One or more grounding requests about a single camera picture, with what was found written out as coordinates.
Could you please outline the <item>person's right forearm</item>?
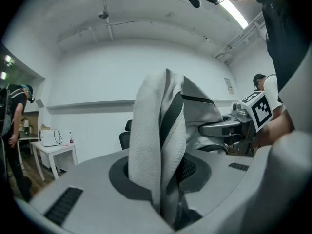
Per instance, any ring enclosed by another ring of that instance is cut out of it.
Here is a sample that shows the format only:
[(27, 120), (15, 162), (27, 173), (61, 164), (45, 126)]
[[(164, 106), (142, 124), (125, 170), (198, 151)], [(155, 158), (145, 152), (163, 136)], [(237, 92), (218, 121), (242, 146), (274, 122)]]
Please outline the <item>person's right forearm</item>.
[(293, 122), (287, 110), (284, 110), (279, 117), (270, 121), (256, 135), (251, 143), (251, 148), (273, 145), (282, 136), (294, 130)]

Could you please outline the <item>white microwave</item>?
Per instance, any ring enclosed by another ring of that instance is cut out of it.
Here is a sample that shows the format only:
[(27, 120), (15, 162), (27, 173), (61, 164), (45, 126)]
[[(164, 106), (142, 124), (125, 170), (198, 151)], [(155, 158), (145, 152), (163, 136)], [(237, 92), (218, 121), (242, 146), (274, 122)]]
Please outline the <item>white microwave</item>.
[(58, 130), (43, 131), (39, 130), (39, 142), (44, 147), (60, 145), (60, 134)]

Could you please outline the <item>white table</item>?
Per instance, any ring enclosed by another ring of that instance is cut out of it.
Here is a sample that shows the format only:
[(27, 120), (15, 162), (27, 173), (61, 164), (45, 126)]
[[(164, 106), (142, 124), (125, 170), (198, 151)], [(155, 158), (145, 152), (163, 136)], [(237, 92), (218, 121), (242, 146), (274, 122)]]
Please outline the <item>white table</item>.
[(49, 159), (49, 162), (51, 165), (51, 169), (53, 172), (53, 176), (55, 179), (58, 179), (59, 176), (58, 176), (58, 172), (57, 172), (57, 167), (55, 166), (54, 156), (57, 156), (59, 154), (63, 154), (63, 153), (71, 151), (73, 163), (75, 166), (78, 165), (75, 144), (44, 147), (40, 142), (36, 141), (36, 142), (31, 142), (30, 145), (31, 145), (32, 152), (33, 152), (34, 159), (35, 159), (35, 163), (36, 163), (36, 166), (37, 166), (37, 169), (38, 169), (38, 172), (39, 172), (39, 175), (40, 175), (40, 178), (42, 181), (45, 181), (45, 177), (43, 175), (43, 172), (42, 172), (42, 169), (41, 169), (41, 166), (39, 163), (37, 150), (43, 152), (44, 154), (46, 154), (48, 156), (48, 159)]

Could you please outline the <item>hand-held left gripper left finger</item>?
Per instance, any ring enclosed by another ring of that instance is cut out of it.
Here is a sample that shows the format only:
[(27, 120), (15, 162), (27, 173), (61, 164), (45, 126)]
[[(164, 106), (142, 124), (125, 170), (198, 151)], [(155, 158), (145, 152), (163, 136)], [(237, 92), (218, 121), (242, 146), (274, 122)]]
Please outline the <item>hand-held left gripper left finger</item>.
[[(151, 192), (130, 181), (126, 150), (74, 166), (30, 202), (17, 199), (21, 212), (41, 233), (48, 234), (172, 234), (173, 229), (152, 206)], [(81, 194), (59, 224), (56, 202), (68, 188)]]

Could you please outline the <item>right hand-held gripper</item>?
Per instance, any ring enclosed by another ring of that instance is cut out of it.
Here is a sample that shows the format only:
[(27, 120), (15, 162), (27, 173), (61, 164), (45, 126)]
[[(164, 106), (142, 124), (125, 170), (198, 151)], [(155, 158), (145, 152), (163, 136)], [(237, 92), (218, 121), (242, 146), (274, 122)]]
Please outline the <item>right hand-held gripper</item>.
[(251, 143), (256, 134), (273, 118), (273, 111), (264, 91), (253, 91), (232, 104), (234, 121), (207, 123), (199, 127), (203, 136), (230, 137), (240, 135), (240, 141)]

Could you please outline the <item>wall notice sheet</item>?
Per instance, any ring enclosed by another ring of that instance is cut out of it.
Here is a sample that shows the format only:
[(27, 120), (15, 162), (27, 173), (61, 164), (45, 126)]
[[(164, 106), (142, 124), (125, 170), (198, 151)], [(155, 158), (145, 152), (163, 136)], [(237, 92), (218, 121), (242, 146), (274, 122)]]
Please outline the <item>wall notice sheet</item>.
[(224, 78), (224, 80), (225, 80), (225, 83), (226, 83), (226, 86), (227, 86), (229, 94), (230, 95), (234, 95), (234, 90), (233, 90), (233, 86), (232, 86), (231, 80), (228, 79), (228, 78)]

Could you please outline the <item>ceiling light strip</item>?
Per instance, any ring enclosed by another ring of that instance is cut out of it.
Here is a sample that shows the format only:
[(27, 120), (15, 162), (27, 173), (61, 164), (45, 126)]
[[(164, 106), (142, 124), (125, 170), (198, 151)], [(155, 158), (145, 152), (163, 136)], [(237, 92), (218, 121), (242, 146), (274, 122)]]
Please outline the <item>ceiling light strip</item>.
[(237, 21), (242, 29), (245, 29), (249, 24), (240, 11), (228, 0), (219, 0), (219, 4)]

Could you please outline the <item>grey printed garment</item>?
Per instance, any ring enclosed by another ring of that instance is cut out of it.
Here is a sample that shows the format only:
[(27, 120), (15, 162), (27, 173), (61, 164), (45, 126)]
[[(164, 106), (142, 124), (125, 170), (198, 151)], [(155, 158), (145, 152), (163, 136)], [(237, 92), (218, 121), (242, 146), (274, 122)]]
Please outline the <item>grey printed garment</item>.
[(151, 192), (156, 212), (171, 226), (181, 214), (177, 170), (187, 149), (224, 154), (219, 137), (199, 127), (223, 120), (195, 83), (169, 69), (148, 75), (134, 104), (128, 159), (129, 179)]

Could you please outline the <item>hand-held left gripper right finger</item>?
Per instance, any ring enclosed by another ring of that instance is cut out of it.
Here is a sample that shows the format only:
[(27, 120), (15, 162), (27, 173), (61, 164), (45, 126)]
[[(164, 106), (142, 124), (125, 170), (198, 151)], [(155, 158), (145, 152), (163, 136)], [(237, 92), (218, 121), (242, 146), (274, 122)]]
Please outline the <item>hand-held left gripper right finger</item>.
[(196, 186), (194, 192), (185, 193), (188, 208), (202, 217), (227, 216), (237, 206), (232, 199), (233, 192), (253, 158), (200, 150), (186, 152), (185, 158), (197, 166), (194, 174), (184, 180), (184, 183)]

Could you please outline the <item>person's black clothing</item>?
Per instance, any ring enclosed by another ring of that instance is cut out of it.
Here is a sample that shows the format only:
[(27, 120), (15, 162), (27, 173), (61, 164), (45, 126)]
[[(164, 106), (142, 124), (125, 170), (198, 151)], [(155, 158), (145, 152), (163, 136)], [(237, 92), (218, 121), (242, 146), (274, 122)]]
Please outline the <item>person's black clothing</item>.
[(306, 0), (256, 0), (262, 4), (267, 29), (267, 51), (271, 56), (281, 91), (304, 59), (312, 41), (312, 30), (303, 19)]

